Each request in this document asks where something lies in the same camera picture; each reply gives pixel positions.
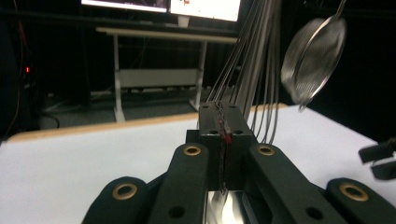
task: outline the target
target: wire mesh strainer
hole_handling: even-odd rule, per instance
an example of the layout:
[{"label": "wire mesh strainer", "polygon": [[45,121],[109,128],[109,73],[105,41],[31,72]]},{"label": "wire mesh strainer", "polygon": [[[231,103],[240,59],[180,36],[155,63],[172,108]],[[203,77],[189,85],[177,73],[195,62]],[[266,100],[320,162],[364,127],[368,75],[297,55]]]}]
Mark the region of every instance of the wire mesh strainer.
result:
[{"label": "wire mesh strainer", "polygon": [[291,40],[281,81],[295,104],[304,110],[326,84],[341,57],[347,23],[340,18],[346,0],[327,20],[313,19]]}]

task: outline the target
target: metal wire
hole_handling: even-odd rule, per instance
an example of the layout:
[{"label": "metal wire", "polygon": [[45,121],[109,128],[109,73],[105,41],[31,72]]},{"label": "metal wire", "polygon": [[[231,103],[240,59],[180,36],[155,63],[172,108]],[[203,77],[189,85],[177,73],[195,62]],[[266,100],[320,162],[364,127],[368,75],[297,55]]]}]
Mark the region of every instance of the metal wire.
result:
[{"label": "metal wire", "polygon": [[[278,119],[280,9],[281,1],[253,2],[233,51],[206,99],[237,105],[246,120],[255,105],[250,128],[256,137],[263,135],[265,143],[273,143]],[[226,96],[235,79],[231,95]],[[259,118],[261,104],[264,108]]]}]

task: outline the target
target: monitor stand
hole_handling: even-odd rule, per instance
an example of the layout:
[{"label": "monitor stand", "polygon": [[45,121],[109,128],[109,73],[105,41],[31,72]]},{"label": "monitor stand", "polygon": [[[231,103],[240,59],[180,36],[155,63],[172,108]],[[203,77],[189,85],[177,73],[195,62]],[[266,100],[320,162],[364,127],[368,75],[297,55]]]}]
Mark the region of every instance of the monitor stand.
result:
[{"label": "monitor stand", "polygon": [[188,16],[177,16],[178,27],[187,28],[189,26],[190,17]]}]

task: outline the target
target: white tabletop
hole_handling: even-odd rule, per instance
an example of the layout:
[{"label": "white tabletop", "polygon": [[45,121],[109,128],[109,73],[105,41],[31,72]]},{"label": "white tabletop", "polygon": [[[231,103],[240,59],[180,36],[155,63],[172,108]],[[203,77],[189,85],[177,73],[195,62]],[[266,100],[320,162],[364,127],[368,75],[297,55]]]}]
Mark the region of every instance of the white tabletop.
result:
[{"label": "white tabletop", "polygon": [[[80,223],[103,187],[122,176],[149,182],[185,141],[187,119],[77,133],[0,147],[0,223]],[[306,109],[280,109],[274,145],[313,183],[356,179],[396,205],[395,181],[374,180],[358,151],[375,142]]]}]

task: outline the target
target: black mechanical part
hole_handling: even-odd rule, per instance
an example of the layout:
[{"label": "black mechanical part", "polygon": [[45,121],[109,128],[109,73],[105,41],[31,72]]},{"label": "black mechanical part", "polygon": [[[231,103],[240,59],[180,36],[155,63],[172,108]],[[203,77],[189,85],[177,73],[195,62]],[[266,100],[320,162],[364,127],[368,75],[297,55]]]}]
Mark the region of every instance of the black mechanical part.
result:
[{"label": "black mechanical part", "polygon": [[251,146],[247,169],[271,210],[271,223],[346,223],[279,148]]},{"label": "black mechanical part", "polygon": [[187,131],[167,173],[147,185],[131,177],[111,182],[84,223],[204,223],[207,192],[222,184],[243,191],[245,223],[396,220],[395,208],[359,182],[334,180],[326,191],[310,183],[279,148],[257,143],[237,107],[206,103],[199,113],[200,130]]},{"label": "black mechanical part", "polygon": [[396,178],[396,161],[389,161],[386,163],[378,163],[387,158],[392,158],[396,151],[396,137],[390,138],[388,142],[380,143],[377,146],[366,147],[359,151],[361,161],[363,163],[373,161],[371,167],[373,175],[377,179],[391,180]]},{"label": "black mechanical part", "polygon": [[[219,124],[220,119],[225,119],[222,122],[226,121],[227,130],[223,130],[224,127]],[[242,189],[246,172],[242,165],[243,157],[247,153],[247,146],[257,143],[257,140],[239,108],[225,102],[221,102],[221,109],[215,102],[201,105],[198,139],[210,151],[209,190],[221,190],[222,182],[228,190]]]},{"label": "black mechanical part", "polygon": [[145,223],[148,193],[146,183],[140,179],[125,176],[113,180],[95,199],[82,223]]},{"label": "black mechanical part", "polygon": [[362,183],[339,178],[331,180],[326,194],[333,207],[348,223],[395,223],[395,208]]},{"label": "black mechanical part", "polygon": [[178,147],[148,223],[204,223],[209,152],[199,144]]}]

